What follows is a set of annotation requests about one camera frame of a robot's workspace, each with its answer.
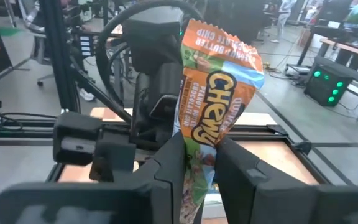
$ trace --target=robot workstation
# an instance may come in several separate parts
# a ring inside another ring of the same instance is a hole
[[[41,6],[50,2],[40,1]],[[159,14],[172,17],[160,18]],[[358,223],[358,186],[330,183],[308,159],[309,142],[294,143],[276,124],[238,122],[216,141],[212,162],[206,159],[202,165],[203,169],[214,167],[212,183],[219,186],[226,217],[203,218],[202,198],[195,217],[183,222],[181,213],[187,203],[184,182],[194,158],[186,152],[189,145],[185,132],[173,134],[172,130],[180,115],[175,110],[182,106],[177,102],[183,99],[183,67],[189,66],[182,57],[187,52],[181,52],[181,45],[196,21],[204,21],[203,16],[190,4],[163,0],[137,3],[113,17],[99,34],[94,51],[109,96],[90,82],[71,58],[69,66],[78,71],[72,82],[85,86],[121,119],[103,121],[70,111],[62,113],[53,127],[53,158],[58,165],[47,182],[17,184],[3,190],[0,223]],[[109,43],[118,50],[108,58],[106,42],[118,25],[122,25],[122,35]],[[111,63],[126,49],[131,51],[132,66],[139,73],[132,110],[124,109],[109,81]],[[224,72],[220,75],[230,76]],[[218,77],[210,85],[229,85],[219,82]],[[244,108],[236,114],[238,121],[247,119]],[[213,131],[216,124],[209,125]],[[248,142],[257,150],[251,150]],[[283,152],[258,147],[266,142],[278,142],[291,160],[271,162]],[[87,181],[61,181],[67,169],[74,166],[87,172]]]

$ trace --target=pole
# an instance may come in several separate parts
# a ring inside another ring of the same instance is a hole
[[[301,56],[299,57],[298,63],[296,64],[297,66],[301,66],[303,63],[303,60],[306,57],[306,54],[308,53],[309,47],[311,45],[311,41],[313,40],[314,37],[314,26],[310,27],[310,35],[308,37],[308,40],[306,41],[305,47],[302,50]]]
[[[314,37],[314,27],[318,25],[318,22],[320,20],[320,12],[324,10],[324,7],[326,7],[328,0],[324,0],[323,5],[321,6],[320,11],[318,12],[318,15],[316,16],[316,23],[310,27],[310,35],[308,37],[308,40],[306,41],[305,47],[302,50],[301,57],[298,60],[297,66],[301,66],[303,63],[303,60],[305,59],[306,54],[308,53],[309,47],[311,45],[311,41]]]
[[[103,27],[105,27],[109,22],[109,0],[102,0],[102,10],[103,10]]]
[[[79,112],[78,92],[70,75],[70,49],[67,44],[62,6],[59,0],[40,0],[39,3],[44,15],[46,42],[51,49],[51,63],[60,105],[65,111]]]

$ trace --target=gray floor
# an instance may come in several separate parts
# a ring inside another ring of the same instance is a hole
[[[7,18],[0,18],[0,26],[9,26]],[[256,43],[264,62],[269,62],[272,67],[283,69],[286,63],[296,63],[302,48],[293,44],[299,38],[299,27],[287,27],[285,40],[279,44]],[[27,59],[30,54],[32,38],[25,31],[12,37],[4,37],[13,64]],[[318,49],[311,49],[305,58],[305,64],[311,65],[313,56]],[[88,58],[85,63],[89,75],[96,79],[97,86],[103,89],[98,78],[94,58]],[[52,73],[52,68],[38,65],[34,61],[28,61],[20,68],[28,68],[29,71],[14,70],[0,79],[0,100],[2,100],[3,112],[27,112],[58,115],[60,103],[54,79],[44,82],[44,87],[36,85],[37,78]],[[260,91],[262,96],[284,115],[300,132],[311,142],[358,142],[358,122],[349,117],[358,115],[358,108],[347,111],[337,106],[334,112],[329,111],[314,101],[305,97],[303,90],[294,87],[291,81],[265,76],[266,82]],[[127,95],[133,89],[128,88]],[[358,105],[358,98],[345,94],[341,103],[348,108]],[[103,106],[100,102],[81,102],[83,114],[89,114],[95,106]],[[248,112],[269,113],[278,124],[281,124],[295,141],[301,141],[287,124],[280,119],[259,96],[255,96],[246,109]],[[319,148],[332,164],[334,164],[348,179],[358,184],[358,148]],[[335,184],[344,182],[322,161],[314,152],[310,154],[313,162]],[[49,147],[0,147],[0,190],[8,185],[23,181],[44,181],[53,164],[52,152]]]

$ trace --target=black bracket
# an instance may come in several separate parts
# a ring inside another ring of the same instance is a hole
[[[311,151],[311,143],[309,141],[303,141],[296,144],[293,144],[292,147],[296,151],[304,152],[306,155]]]
[[[89,178],[100,182],[117,182],[134,170],[136,145],[128,143],[126,133],[104,130],[93,154]]]
[[[268,124],[267,128],[273,133],[281,134],[282,136],[288,136],[287,131],[279,124]]]

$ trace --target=computer monitor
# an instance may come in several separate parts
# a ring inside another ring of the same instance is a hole
[[[343,22],[350,13],[352,0],[328,0],[321,9],[319,19],[333,22]]]

